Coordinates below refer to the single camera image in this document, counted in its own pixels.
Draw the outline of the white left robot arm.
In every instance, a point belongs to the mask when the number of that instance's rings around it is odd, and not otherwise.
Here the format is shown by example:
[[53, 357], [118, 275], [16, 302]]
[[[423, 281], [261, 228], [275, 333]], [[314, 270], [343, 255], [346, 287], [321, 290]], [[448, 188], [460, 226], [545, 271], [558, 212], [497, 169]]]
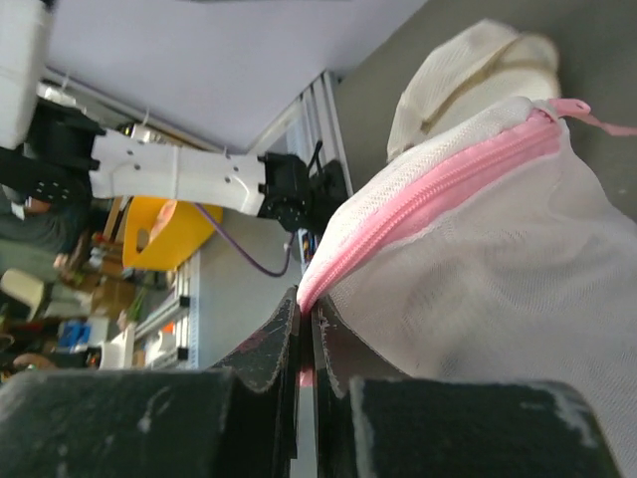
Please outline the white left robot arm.
[[228, 154], [145, 142], [43, 98], [52, 1], [1, 4], [1, 183], [50, 204], [147, 196], [232, 209], [322, 233], [348, 196], [337, 159]]

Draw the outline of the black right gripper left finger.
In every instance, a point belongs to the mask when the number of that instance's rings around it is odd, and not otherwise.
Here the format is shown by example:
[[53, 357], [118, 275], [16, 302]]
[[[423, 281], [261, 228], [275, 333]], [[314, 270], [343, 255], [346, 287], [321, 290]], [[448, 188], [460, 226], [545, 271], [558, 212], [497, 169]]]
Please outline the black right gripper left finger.
[[215, 477], [288, 477], [298, 456], [301, 313], [288, 289], [270, 318], [212, 369], [230, 385]]

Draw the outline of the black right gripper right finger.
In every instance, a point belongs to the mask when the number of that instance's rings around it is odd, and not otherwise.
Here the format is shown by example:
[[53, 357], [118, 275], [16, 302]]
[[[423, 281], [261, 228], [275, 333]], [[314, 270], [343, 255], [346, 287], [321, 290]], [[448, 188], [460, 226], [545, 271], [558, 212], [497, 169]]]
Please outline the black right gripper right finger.
[[400, 477], [410, 447], [400, 407], [413, 381], [347, 326], [330, 298], [312, 308], [320, 477]]

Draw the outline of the white mesh laundry bag pink zipper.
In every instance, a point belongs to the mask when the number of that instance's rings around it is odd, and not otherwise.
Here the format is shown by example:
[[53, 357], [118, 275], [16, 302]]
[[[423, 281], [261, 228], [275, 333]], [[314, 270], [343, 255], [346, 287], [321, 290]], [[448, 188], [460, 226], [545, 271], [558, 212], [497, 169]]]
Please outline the white mesh laundry bag pink zipper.
[[575, 154], [574, 99], [513, 98], [402, 153], [331, 218], [298, 291], [402, 371], [636, 388], [636, 225]]

